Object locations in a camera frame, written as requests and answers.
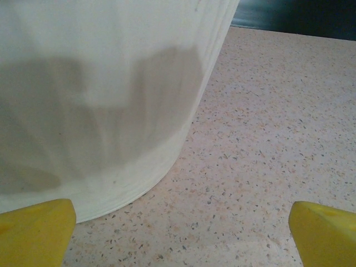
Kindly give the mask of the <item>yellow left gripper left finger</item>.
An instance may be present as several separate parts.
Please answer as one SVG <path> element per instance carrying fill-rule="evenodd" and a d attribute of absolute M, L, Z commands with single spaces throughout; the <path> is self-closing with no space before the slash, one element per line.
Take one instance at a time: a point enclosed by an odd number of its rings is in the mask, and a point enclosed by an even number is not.
<path fill-rule="evenodd" d="M 69 199 L 0 214 L 0 267 L 61 267 L 75 224 Z"/>

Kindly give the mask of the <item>white ribbed waste bin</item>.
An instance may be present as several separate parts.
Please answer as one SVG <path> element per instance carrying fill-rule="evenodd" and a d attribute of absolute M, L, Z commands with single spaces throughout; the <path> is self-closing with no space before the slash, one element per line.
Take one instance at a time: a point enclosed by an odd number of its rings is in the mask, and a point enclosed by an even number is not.
<path fill-rule="evenodd" d="M 239 0 L 0 0 L 0 213 L 118 210 L 175 163 Z"/>

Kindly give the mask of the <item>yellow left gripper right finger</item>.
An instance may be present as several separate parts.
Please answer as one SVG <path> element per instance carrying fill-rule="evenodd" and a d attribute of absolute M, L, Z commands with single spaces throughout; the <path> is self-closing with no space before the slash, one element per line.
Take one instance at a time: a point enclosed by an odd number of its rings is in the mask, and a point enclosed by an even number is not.
<path fill-rule="evenodd" d="M 288 223 L 303 267 L 356 267 L 356 213 L 296 201 Z"/>

